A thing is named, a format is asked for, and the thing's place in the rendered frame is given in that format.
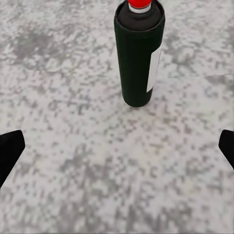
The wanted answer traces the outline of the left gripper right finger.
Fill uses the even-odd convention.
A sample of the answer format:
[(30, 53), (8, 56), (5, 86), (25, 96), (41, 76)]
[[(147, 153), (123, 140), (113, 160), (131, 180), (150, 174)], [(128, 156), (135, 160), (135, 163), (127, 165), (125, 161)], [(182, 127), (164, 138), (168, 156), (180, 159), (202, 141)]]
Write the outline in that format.
[(223, 130), (218, 146), (234, 168), (234, 131)]

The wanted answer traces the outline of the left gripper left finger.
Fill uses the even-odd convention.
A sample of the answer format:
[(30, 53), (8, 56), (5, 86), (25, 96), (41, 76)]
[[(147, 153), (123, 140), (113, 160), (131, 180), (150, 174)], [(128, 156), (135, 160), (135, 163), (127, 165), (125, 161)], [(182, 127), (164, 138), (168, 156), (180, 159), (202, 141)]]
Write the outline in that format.
[(0, 187), (25, 149), (22, 130), (0, 135)]

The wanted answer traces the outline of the insectifuge atomizer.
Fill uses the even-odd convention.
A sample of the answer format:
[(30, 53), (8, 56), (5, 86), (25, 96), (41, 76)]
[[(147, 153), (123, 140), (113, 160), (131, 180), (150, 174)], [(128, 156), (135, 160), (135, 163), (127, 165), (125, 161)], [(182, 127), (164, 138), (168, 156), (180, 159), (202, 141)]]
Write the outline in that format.
[(129, 106), (144, 106), (151, 98), (164, 25), (164, 8), (158, 0), (124, 0), (116, 10), (121, 90)]

